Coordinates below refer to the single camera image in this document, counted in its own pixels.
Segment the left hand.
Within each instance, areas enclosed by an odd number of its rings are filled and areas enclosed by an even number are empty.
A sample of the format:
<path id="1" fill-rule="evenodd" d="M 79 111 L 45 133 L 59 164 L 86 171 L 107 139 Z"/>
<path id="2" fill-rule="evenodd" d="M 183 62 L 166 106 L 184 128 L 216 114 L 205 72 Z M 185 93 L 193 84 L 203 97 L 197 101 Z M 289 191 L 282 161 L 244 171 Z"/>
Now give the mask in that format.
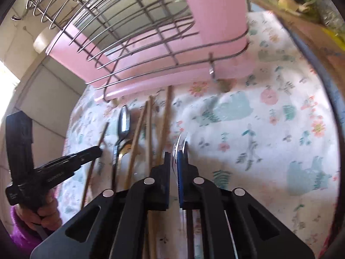
<path id="1" fill-rule="evenodd" d="M 14 206 L 15 212 L 31 230 L 36 230 L 42 226 L 50 231 L 57 230 L 62 225 L 58 202 L 54 196 L 54 190 L 50 190 L 46 195 L 46 204 L 34 212 L 27 206 L 17 204 Z"/>

